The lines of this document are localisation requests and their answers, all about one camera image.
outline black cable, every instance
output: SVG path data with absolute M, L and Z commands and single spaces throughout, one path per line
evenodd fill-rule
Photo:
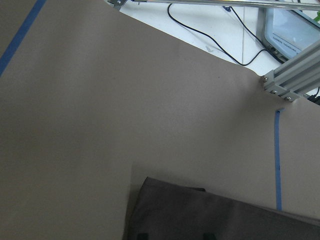
M 183 24 L 182 22 L 178 21 L 177 19 L 175 19 L 175 18 L 170 14 L 170 7 L 171 7 L 171 6 L 172 6 L 172 3 L 170 3 L 169 6 L 167 7 L 167 13 L 168 13 L 169 17 L 170 17 L 173 21 L 175 21 L 176 23 L 180 24 L 181 26 L 183 26 L 183 27 L 185 27 L 185 28 L 187 28 L 187 29 L 190 29 L 190 30 L 192 30 L 192 31 L 195 31 L 195 32 L 197 32 L 197 33 L 199 33 L 199 34 L 202 34 L 202 35 L 210 38 L 210 39 L 221 49 L 221 51 L 223 51 L 228 57 L 230 57 L 233 61 L 235 61 L 237 64 L 239 64 L 239 65 L 241 65 L 241 66 L 248 66 L 249 64 L 251 64 L 251 63 L 258 57 L 258 55 L 259 55 L 261 52 L 263 52 L 263 51 L 269 52 L 267 49 L 262 49 L 262 50 L 260 50 L 248 63 L 243 64 L 243 63 L 239 62 L 238 60 L 236 60 L 231 54 L 229 54 L 229 53 L 228 53 L 213 37 L 211 37 L 210 35 L 202 32 L 202 31 L 199 31 L 199 30 L 197 30 L 197 29 L 194 29 L 194 28 L 192 28 L 192 27 L 190 27 L 190 26 L 187 26 L 187 25 Z M 231 9 L 232 9 L 233 12 L 235 13 L 235 15 L 238 17 L 238 19 L 240 19 L 239 16 L 238 16 L 238 14 L 235 12 L 235 10 L 234 10 L 233 8 L 231 8 Z M 255 36 L 255 35 L 247 28 L 247 26 L 245 26 L 245 29 L 247 29 L 247 30 L 248 30 L 254 37 L 256 37 L 256 39 L 263 45 L 263 43 L 261 42 L 261 40 L 259 40 L 258 37 Z
M 320 87 L 318 87 L 318 91 L 317 91 L 316 94 L 314 95 L 315 97 L 318 95 L 319 90 L 320 90 Z
M 249 30 L 249 28 L 247 28 L 247 26 L 244 24 L 244 22 L 241 20 L 241 18 L 239 17 L 239 15 L 236 13 L 236 11 L 234 10 L 234 8 L 232 6 L 230 6 L 230 9 L 233 11 L 233 13 L 235 14 L 235 16 L 238 18 L 238 20 L 240 21 L 240 23 L 243 25 L 243 27 L 255 38 L 258 40 L 258 42 L 265 48 L 265 50 L 275 59 L 277 60 L 279 63 L 283 64 L 284 61 L 282 61 L 281 59 L 279 59 L 277 56 L 275 56 L 271 51 L 268 50 L 267 46 L 255 35 L 253 34 L 252 31 Z

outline gray cloth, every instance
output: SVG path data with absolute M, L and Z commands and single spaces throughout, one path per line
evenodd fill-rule
M 304 217 L 147 178 L 128 239 L 319 240 L 320 227 Z

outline electronic device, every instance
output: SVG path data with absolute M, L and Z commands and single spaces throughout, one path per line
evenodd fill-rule
M 287 61 L 320 40 L 320 24 L 298 10 L 269 8 L 264 11 L 262 42 Z

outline blue tape line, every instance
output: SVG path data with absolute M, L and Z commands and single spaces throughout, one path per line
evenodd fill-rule
M 0 77 L 2 73 L 5 71 L 7 65 L 9 64 L 11 58 L 14 56 L 15 52 L 17 51 L 19 45 L 21 44 L 22 40 L 24 39 L 25 35 L 27 34 L 29 28 L 31 27 L 32 23 L 36 19 L 38 13 L 40 12 L 43 5 L 46 3 L 46 0 L 37 0 L 32 7 L 31 11 L 29 12 L 28 16 L 25 18 L 24 22 L 22 23 L 21 27 L 13 37 L 12 41 L 10 42 L 9 46 L 4 51 L 2 57 L 0 58 Z
M 282 211 L 279 122 L 280 113 L 284 110 L 284 108 L 276 110 L 274 116 L 275 199 L 278 211 Z

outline metal frame bar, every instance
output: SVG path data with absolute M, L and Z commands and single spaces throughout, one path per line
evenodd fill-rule
M 320 40 L 262 77 L 264 89 L 293 102 L 320 86 Z
M 127 0 L 105 0 L 105 1 L 113 4 L 113 7 L 118 11 L 120 11 L 121 7 L 125 5 L 125 3 L 127 2 Z
M 132 0 L 138 3 L 194 4 L 232 7 L 281 8 L 286 10 L 320 11 L 320 4 L 268 0 Z

